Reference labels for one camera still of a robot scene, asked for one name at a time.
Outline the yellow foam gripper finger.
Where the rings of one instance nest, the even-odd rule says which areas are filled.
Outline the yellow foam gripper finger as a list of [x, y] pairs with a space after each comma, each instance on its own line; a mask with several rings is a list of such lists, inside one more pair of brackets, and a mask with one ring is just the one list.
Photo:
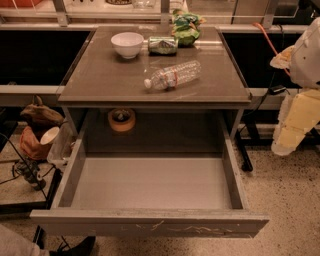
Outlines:
[[319, 122], [319, 90], [309, 89], [295, 96], [286, 95], [273, 134], [272, 152], [279, 156], [291, 154]]
[[292, 54], [294, 49], [294, 45], [287, 47], [272, 58], [270, 65], [277, 69], [290, 69], [292, 66]]

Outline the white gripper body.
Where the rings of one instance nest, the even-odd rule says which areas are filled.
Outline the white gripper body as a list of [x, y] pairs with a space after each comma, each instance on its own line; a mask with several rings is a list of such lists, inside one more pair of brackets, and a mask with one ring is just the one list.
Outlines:
[[320, 18], [296, 41], [291, 55], [291, 81], [303, 88], [320, 88]]

